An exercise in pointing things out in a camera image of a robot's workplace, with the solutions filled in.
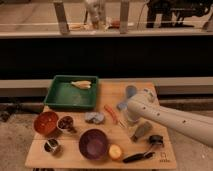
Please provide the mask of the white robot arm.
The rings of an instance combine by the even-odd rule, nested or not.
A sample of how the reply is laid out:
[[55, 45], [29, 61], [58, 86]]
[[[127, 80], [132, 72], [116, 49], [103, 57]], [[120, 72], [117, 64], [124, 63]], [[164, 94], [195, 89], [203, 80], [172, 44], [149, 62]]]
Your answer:
[[138, 91], [127, 100], [127, 120], [136, 123], [143, 117], [213, 148], [213, 117], [164, 107], [156, 100], [150, 89]]

